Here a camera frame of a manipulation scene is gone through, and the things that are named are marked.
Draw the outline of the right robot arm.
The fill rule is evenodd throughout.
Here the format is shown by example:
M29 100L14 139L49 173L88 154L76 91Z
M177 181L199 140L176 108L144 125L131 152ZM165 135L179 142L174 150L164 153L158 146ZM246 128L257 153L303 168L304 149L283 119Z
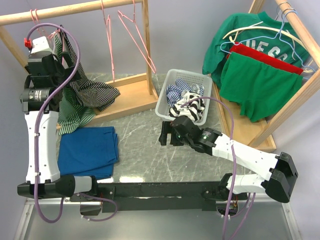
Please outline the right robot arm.
M253 172L225 174L219 186L222 198L231 199L243 193L265 193L280 203L290 201L299 176L290 154L281 152L277 155L252 148L231 140L218 130L199 128L187 116L163 121L158 139L162 146L167 144L168 135L171 135L173 146L187 145L198 153L235 162Z

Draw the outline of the blue white striped tank top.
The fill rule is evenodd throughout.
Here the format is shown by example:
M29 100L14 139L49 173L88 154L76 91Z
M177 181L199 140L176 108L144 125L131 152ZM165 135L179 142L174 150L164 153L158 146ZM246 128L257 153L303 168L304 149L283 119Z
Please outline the blue white striped tank top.
M203 85L198 85L195 83L187 83L182 78L177 78L175 84L169 84L165 89L166 101L173 107L178 101L183 98L186 92L196 93L201 97L204 96L205 88Z

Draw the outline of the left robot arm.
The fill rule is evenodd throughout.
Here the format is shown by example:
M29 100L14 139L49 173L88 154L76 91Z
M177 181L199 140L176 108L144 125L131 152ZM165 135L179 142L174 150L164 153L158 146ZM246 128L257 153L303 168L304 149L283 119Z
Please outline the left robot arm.
M59 91L48 103L45 101L72 73L75 65L65 68L49 50L31 53L25 69L28 76L20 95L28 131L28 170L25 182L17 186L19 196L39 199L66 198L82 193L88 201L100 195L94 176L61 175L58 167L56 131Z

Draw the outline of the blue cloth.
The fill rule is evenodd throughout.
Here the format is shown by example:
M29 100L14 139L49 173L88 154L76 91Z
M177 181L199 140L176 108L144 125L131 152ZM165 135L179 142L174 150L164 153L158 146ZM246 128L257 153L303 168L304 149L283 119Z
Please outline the blue cloth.
M118 161L118 134L113 126L79 128L60 139L57 164L62 176L107 179Z

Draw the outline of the green striped tank top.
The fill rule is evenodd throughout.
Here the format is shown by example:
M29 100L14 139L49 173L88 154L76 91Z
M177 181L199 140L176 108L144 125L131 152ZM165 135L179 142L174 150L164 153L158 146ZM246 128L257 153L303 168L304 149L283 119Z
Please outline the green striped tank top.
M88 79L81 65L77 72L80 79L70 81L62 90L58 116L59 135L71 134L84 127L96 116L94 109L101 112L120 96L120 91L110 84Z

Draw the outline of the black white striped tank top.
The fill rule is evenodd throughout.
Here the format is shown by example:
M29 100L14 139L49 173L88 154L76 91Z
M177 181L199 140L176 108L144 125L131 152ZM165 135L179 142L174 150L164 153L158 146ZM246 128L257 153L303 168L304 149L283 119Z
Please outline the black white striped tank top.
M182 98L169 109L169 116L172 118L186 116L198 123L203 118L206 109L205 101L198 99L200 97L197 93L186 91Z

